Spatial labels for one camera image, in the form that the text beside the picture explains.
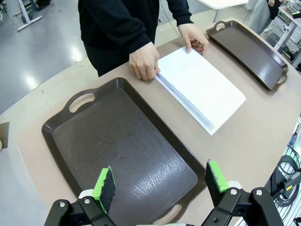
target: white desk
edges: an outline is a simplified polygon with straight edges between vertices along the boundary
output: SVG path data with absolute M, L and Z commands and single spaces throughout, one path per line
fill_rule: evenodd
M 301 28 L 301 18 L 294 19 L 286 10 L 285 6 L 279 7 L 279 11 L 283 12 L 290 20 L 290 24 L 288 26 L 288 29 L 284 32 L 284 34 L 281 36 L 280 40 L 275 45 L 275 49 L 279 50 L 281 46 L 285 45 L 291 35 L 293 34 L 296 27 Z M 293 68 L 296 68 L 298 64 L 301 62 L 301 51 L 299 51 L 298 55 L 295 57 L 295 59 L 292 61 Z
M 216 9 L 216 14 L 213 22 L 217 21 L 217 18 L 221 13 L 221 9 L 228 8 L 231 6 L 243 5 L 249 2 L 249 0 L 198 0 L 198 1 L 210 8 Z

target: beige tabletop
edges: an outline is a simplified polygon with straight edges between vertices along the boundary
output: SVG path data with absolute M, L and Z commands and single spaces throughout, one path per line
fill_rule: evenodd
M 160 57 L 182 46 L 181 38 L 168 42 L 158 47 Z M 97 88 L 116 77 L 126 78 L 204 166 L 208 159 L 218 161 L 227 180 L 239 181 L 250 192 L 265 185 L 292 135 L 301 111 L 301 76 L 287 63 L 287 82 L 277 93 L 271 93 L 213 43 L 204 57 L 246 97 L 242 106 L 212 136 L 158 81 L 135 79 L 128 63 L 87 88 Z M 84 76 L 85 67 L 80 73 Z M 75 201 L 41 133 L 42 124 L 62 110 L 66 102 L 67 99 L 38 118 L 18 141 L 26 167 L 48 209 L 57 199 Z M 212 207 L 208 189 L 205 189 L 189 205 L 180 221 L 201 225 Z

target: paper sheet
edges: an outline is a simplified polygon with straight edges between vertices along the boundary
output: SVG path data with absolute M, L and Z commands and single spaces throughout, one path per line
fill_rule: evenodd
M 185 47 L 158 62 L 157 80 L 212 135 L 243 104 L 245 96 L 198 52 Z

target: gray floor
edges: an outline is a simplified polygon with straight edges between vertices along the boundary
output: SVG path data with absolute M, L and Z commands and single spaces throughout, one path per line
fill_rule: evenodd
M 10 17 L 19 10 L 17 0 L 7 0 Z M 172 20 L 166 5 L 166 13 Z M 193 13 L 208 10 L 189 0 Z M 0 21 L 0 114 L 31 90 L 86 56 L 79 36 L 77 0 L 54 0 L 37 13 L 44 18 L 21 32 L 7 15 Z M 162 23 L 168 22 L 160 10 Z M 0 220 L 2 226 L 40 226 L 47 216 L 17 146 L 0 152 Z
M 209 10 L 196 0 L 188 0 L 192 13 Z M 164 11 L 159 18 L 167 23 L 173 20 L 167 1 L 162 0 Z M 86 57 L 80 39 L 77 0 L 53 0 L 52 6 L 35 12 L 40 21 L 17 32 L 22 25 L 17 0 L 7 0 L 8 15 L 0 21 L 0 113 L 31 90 L 62 70 Z

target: tray rim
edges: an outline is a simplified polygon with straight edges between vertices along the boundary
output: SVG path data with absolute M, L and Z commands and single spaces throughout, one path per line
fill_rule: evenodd
M 64 161 L 63 156 L 61 155 L 61 152 L 60 152 L 59 148 L 57 147 L 55 140 L 53 138 L 53 133 L 58 126 L 62 125 L 62 124 L 59 124 L 59 122 L 64 120 L 64 113 L 68 112 L 68 119 L 65 120 L 65 122 L 66 122 L 69 119 L 71 119 L 72 117 L 74 117 L 75 115 L 88 109 L 91 105 L 98 102 L 97 98 L 95 97 L 95 99 L 93 101 L 83 104 L 82 106 L 80 106 L 78 108 L 78 110 L 76 112 L 71 113 L 69 111 L 69 106 L 74 102 L 74 100 L 78 99 L 79 97 L 81 97 L 85 94 L 96 93 L 98 90 L 103 89 L 103 87 L 106 87 L 112 83 L 116 83 L 117 89 L 123 89 L 120 86 L 124 86 L 124 85 L 127 86 L 126 87 L 127 89 L 130 89 L 132 92 L 134 92 L 137 95 L 137 98 L 139 99 L 138 101 L 144 102 L 144 107 L 146 107 L 148 110 L 150 110 L 151 114 L 156 116 L 155 119 L 150 119 L 145 114 L 143 109 L 141 109 L 141 107 L 139 105 L 137 105 L 137 103 L 136 103 L 137 100 L 134 101 L 133 98 L 128 94 L 128 92 L 125 91 L 126 94 L 137 105 L 137 107 L 151 121 L 151 123 L 158 129 L 158 131 L 162 134 L 162 136 L 174 148 L 174 150 L 184 159 L 186 164 L 192 169 L 192 171 L 197 176 L 197 183 L 183 197 L 181 197 L 175 204 L 173 204 L 164 213 L 162 213 L 157 219 L 154 220 L 154 222 L 155 222 L 156 220 L 163 218 L 165 215 L 167 215 L 173 209 L 174 206 L 179 204 L 182 206 L 181 210 L 178 212 L 178 214 L 173 219 L 171 219 L 168 222 L 168 223 L 174 223 L 182 217 L 182 215 L 185 213 L 189 204 L 206 188 L 206 182 L 205 182 L 206 169 L 199 162 L 199 160 L 193 155 L 193 153 L 183 144 L 183 142 L 178 138 L 178 136 L 165 124 L 165 122 L 158 116 L 158 114 L 152 109 L 152 107 L 142 98 L 142 96 L 137 92 L 137 90 L 135 90 L 135 88 L 125 78 L 123 78 L 123 77 L 114 78 L 95 89 L 86 89 L 86 90 L 83 90 L 83 91 L 75 94 L 74 96 L 72 96 L 67 101 L 66 105 L 64 106 L 64 108 L 62 110 L 60 110 L 58 113 L 56 113 L 51 118 L 46 120 L 45 123 L 42 125 L 41 132 L 42 132 L 44 140 L 47 144 L 47 147 L 48 147 L 53 159 L 55 160 L 55 163 L 56 163 L 58 169 L 60 170 L 62 176 L 64 177 L 66 183 L 68 184 L 69 188 L 71 189 L 73 194 L 76 197 L 78 197 L 81 192 L 81 188 L 80 188 L 78 182 L 76 181 L 74 175 L 70 171 L 68 165 Z M 153 122 L 154 120 L 157 120 L 156 123 L 161 124 L 161 126 L 162 126 L 161 130 L 165 129 L 169 133 L 170 136 L 174 137 L 175 140 L 173 142 L 177 142 L 177 144 L 179 145 L 179 148 L 176 148 L 173 144 L 171 144 L 170 140 L 167 139 L 166 136 L 162 133 L 162 131 L 160 131 L 160 129 L 157 127 L 157 125 L 154 124 L 154 122 Z M 192 160 L 192 162 L 187 162 L 186 161 L 187 158 Z
M 216 27 L 219 24 L 224 24 L 225 28 L 221 28 L 218 31 L 216 30 Z M 276 82 L 275 85 L 271 88 L 269 86 L 267 86 L 260 78 L 259 76 L 248 66 L 246 65 L 242 60 L 239 59 L 238 56 L 236 56 L 235 54 L 233 54 L 232 52 L 230 52 L 230 50 L 225 47 L 224 45 L 222 45 L 218 40 L 216 40 L 213 35 L 217 34 L 218 32 L 225 30 L 229 27 L 239 27 L 240 30 L 242 30 L 244 33 L 246 33 L 247 35 L 250 35 L 251 38 L 258 40 L 258 45 L 261 47 L 261 49 L 266 52 L 269 56 L 271 54 L 273 54 L 276 59 L 272 56 L 270 56 L 274 61 L 276 61 L 276 63 L 282 68 L 282 72 L 278 78 L 278 81 L 284 77 L 284 80 L 281 83 Z M 219 46 L 222 50 L 224 50 L 227 54 L 229 54 L 234 60 L 236 60 L 240 65 L 242 65 L 243 68 L 245 68 L 266 90 L 268 91 L 272 91 L 272 92 L 277 92 L 278 89 L 280 88 L 281 85 L 283 85 L 286 80 L 287 80 L 287 72 L 288 72 L 288 65 L 287 63 L 280 57 L 278 56 L 268 45 L 266 45 L 262 40 L 260 40 L 254 33 L 252 33 L 250 30 L 248 30 L 245 26 L 243 26 L 241 23 L 239 23 L 238 21 L 235 20 L 230 20 L 230 21 L 218 21 L 215 23 L 215 25 L 206 30 L 206 34 L 208 35 L 209 39 L 216 44 L 217 46 Z

